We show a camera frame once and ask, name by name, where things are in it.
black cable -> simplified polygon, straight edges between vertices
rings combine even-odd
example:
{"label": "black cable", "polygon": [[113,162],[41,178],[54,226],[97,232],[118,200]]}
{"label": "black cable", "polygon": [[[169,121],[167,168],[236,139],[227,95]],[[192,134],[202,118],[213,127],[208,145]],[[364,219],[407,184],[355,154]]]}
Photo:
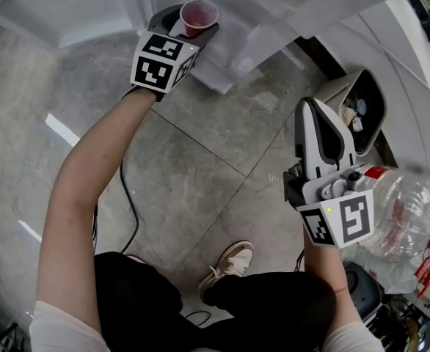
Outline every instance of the black cable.
{"label": "black cable", "polygon": [[300,271],[304,256],[305,256],[305,250],[303,249],[302,252],[299,254],[298,258],[296,259],[295,272]]}
{"label": "black cable", "polygon": [[127,184],[125,183],[125,178],[124,178],[124,160],[122,160],[120,162],[119,174],[120,174],[120,182],[122,183],[122,186],[124,188],[125,194],[127,195],[128,203],[130,204],[130,207],[132,209],[132,213],[134,213],[134,216],[135,216],[135,230],[134,230],[134,233],[132,233],[132,236],[128,240],[127,244],[124,246],[124,249],[122,249],[120,251],[120,253],[122,254],[122,253],[124,253],[127,250],[127,248],[130,246],[130,244],[134,240],[136,232],[139,230],[140,220],[139,220],[139,217],[138,217],[138,215],[136,213],[136,208],[135,208],[135,205],[134,205],[134,201],[132,201],[132,197],[130,196],[130,192],[127,189]]}
{"label": "black cable", "polygon": [[[124,188],[125,195],[127,196],[127,199],[128,199],[128,203],[130,204],[132,213],[134,214],[134,217],[135,217],[135,229],[134,229],[134,233],[132,233],[132,236],[128,240],[127,244],[124,246],[124,249],[120,251],[120,253],[124,253],[127,250],[127,248],[130,246],[140,226],[140,221],[136,213],[136,207],[135,207],[134,201],[132,200],[130,192],[128,191],[127,184],[125,183],[123,167],[124,167],[124,160],[120,162],[120,168],[119,168],[120,182],[122,183],[122,187]],[[96,241],[97,239],[98,239],[98,204],[96,204],[95,206],[94,217],[92,220],[92,240]]]}
{"label": "black cable", "polygon": [[95,206],[95,213],[92,217],[92,240],[98,238],[98,204]]}
{"label": "black cable", "polygon": [[212,313],[210,313],[210,312],[207,312],[206,310],[199,310],[198,312],[192,312],[192,313],[189,313],[186,317],[184,317],[185,319],[187,319],[187,318],[189,318],[191,315],[194,315],[194,314],[200,314],[200,313],[205,313],[205,314],[207,314],[208,315],[208,317],[202,322],[202,323],[199,323],[198,325],[196,325],[197,327],[199,327],[199,326],[201,326],[201,325],[203,325],[205,322],[207,322],[210,318],[212,318]]}

wire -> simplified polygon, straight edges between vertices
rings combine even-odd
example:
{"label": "wire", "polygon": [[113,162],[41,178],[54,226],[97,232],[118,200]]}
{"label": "wire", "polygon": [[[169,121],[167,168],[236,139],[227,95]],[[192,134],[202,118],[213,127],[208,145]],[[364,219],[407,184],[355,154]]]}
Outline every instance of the wire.
{"label": "wire", "polygon": [[[132,233],[132,236],[127,241],[127,244],[124,246],[124,249],[120,251],[121,254],[124,253],[127,250],[127,248],[130,246],[140,226],[140,220],[139,220],[138,214],[136,213],[136,207],[135,207],[134,201],[132,200],[130,192],[128,191],[128,188],[127,188],[127,184],[125,182],[123,167],[124,167],[124,160],[120,162],[120,167],[119,167],[120,182],[122,183],[122,187],[124,188],[128,203],[130,204],[132,213],[135,217],[135,229],[134,229],[134,232]],[[94,241],[94,250],[96,252],[96,246],[98,245],[98,204],[96,204],[95,206],[95,212],[92,220],[92,240]]]}
{"label": "wire", "polygon": [[130,192],[128,191],[127,184],[125,183],[124,169],[123,168],[124,168],[124,160],[122,160],[120,162],[120,168],[119,168],[120,182],[122,183],[122,187],[124,188],[125,194],[127,195],[128,203],[130,204],[130,207],[132,209],[132,213],[134,214],[134,217],[135,217],[135,229],[134,229],[134,233],[132,233],[132,236],[128,240],[127,244],[124,246],[124,249],[122,249],[120,251],[120,253],[124,253],[127,250],[127,248],[130,246],[130,244],[134,240],[136,232],[139,230],[139,227],[140,227],[140,220],[139,220],[139,217],[136,213],[134,201],[132,201],[132,197],[130,195]]}
{"label": "wire", "polygon": [[98,245],[98,204],[96,203],[95,212],[92,216],[92,240],[94,242],[94,253],[96,253],[96,246]]}
{"label": "wire", "polygon": [[368,22],[361,16],[361,14],[358,14],[358,16],[361,18],[361,20],[363,21],[363,23],[368,27],[368,29],[372,32],[373,36],[375,37],[375,39],[376,39],[376,41],[378,43],[376,43],[373,40],[371,40],[369,37],[367,37],[362,32],[359,32],[359,31],[355,30],[354,28],[350,27],[347,23],[341,22],[341,24],[344,25],[347,29],[352,30],[355,34],[360,35],[362,38],[364,38],[369,44],[373,45],[375,48],[379,47],[380,49],[382,49],[388,56],[392,57],[395,62],[397,62],[398,64],[400,64],[400,66],[402,66],[411,76],[413,76],[420,84],[422,84],[428,91],[430,91],[430,87],[428,86],[428,84],[425,81],[423,81],[406,64],[404,64],[398,57],[396,57],[396,55],[393,54],[392,51],[390,51],[389,49],[387,49],[382,44],[381,40],[374,34],[372,28],[370,27],[370,25],[368,25]]}
{"label": "wire", "polygon": [[187,318],[189,318],[191,315],[194,315],[194,314],[200,314],[200,313],[205,313],[205,314],[207,314],[208,315],[208,317],[202,322],[202,323],[199,323],[198,325],[196,325],[197,327],[200,327],[201,325],[203,325],[204,323],[206,323],[210,318],[212,318],[212,314],[210,313],[210,312],[207,312],[206,310],[199,310],[198,312],[192,312],[192,313],[189,313],[186,317],[184,317],[185,319],[187,319]]}
{"label": "wire", "polygon": [[295,272],[300,271],[304,256],[305,256],[305,250],[303,249],[302,252],[299,254],[298,258],[296,259]]}

white sleeve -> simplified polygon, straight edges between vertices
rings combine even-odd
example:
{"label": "white sleeve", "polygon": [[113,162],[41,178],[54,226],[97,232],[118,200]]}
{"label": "white sleeve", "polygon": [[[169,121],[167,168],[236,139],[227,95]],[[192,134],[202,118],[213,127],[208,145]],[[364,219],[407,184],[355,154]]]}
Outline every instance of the white sleeve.
{"label": "white sleeve", "polygon": [[29,327],[32,352],[106,352],[102,336],[87,324],[62,310],[36,302]]}
{"label": "white sleeve", "polygon": [[334,330],[324,342],[322,352],[384,352],[382,343],[362,322],[348,323]]}

trash can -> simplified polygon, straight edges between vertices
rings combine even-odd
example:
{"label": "trash can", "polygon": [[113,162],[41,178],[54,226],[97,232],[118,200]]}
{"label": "trash can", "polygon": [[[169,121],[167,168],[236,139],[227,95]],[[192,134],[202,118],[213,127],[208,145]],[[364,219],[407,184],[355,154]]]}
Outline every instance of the trash can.
{"label": "trash can", "polygon": [[383,93],[369,70],[325,83],[314,98],[335,111],[354,137],[355,152],[367,155],[386,117]]}

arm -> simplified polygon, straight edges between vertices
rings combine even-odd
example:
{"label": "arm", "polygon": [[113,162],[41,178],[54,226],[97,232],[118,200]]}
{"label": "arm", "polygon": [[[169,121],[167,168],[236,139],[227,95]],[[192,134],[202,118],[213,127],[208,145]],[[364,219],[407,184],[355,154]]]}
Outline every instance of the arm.
{"label": "arm", "polygon": [[156,97],[141,89],[124,97],[71,150],[59,171],[45,220],[37,300],[101,331],[91,223],[94,207]]}
{"label": "arm", "polygon": [[336,311],[327,335],[352,322],[362,322],[349,293],[346,271],[336,248],[314,246],[306,233],[305,271],[324,279],[335,292]]}

